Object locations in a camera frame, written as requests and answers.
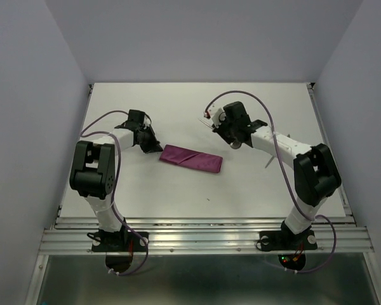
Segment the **silver metal spoon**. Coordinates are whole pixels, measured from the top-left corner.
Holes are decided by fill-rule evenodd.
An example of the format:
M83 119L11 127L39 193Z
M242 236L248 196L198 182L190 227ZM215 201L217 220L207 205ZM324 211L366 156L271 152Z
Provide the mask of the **silver metal spoon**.
M210 125L206 121L198 118L198 120L205 126L207 126L213 133L216 133L220 136L222 140L224 140L232 149L239 149L242 145L237 139L231 138L228 135L225 135L224 132L218 131L218 128L215 128L213 125Z

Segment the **purple cloth napkin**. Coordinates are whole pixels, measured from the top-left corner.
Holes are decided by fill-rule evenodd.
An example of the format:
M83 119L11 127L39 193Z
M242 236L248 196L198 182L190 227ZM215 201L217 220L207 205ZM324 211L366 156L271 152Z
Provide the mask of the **purple cloth napkin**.
M159 160L171 165L207 173L221 171L223 157L183 147L166 145Z

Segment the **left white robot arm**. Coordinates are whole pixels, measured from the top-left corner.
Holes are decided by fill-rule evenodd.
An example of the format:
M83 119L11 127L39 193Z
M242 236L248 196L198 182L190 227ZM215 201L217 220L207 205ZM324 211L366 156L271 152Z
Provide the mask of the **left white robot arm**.
M86 131L101 119L114 113L127 115L127 120L111 132ZM139 146L143 153L159 153L163 149L152 128L152 120L143 111L109 111L85 127L77 142L70 188L90 205L98 221L98 231L89 233L96 251L117 251L128 245L129 232L125 218L117 211L115 193L121 167L121 153Z

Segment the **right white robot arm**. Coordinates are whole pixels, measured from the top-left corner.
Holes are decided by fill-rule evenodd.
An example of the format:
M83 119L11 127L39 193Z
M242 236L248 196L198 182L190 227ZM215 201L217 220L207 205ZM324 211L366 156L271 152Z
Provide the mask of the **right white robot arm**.
M242 102L223 108L211 106L204 116L212 120L213 132L232 148L245 144L270 154L281 166L293 170L295 204L284 220L287 228L280 231L279 240L287 248L298 245L321 205L342 183L330 148L323 143L310 146L298 142L275 132L264 121L252 121Z

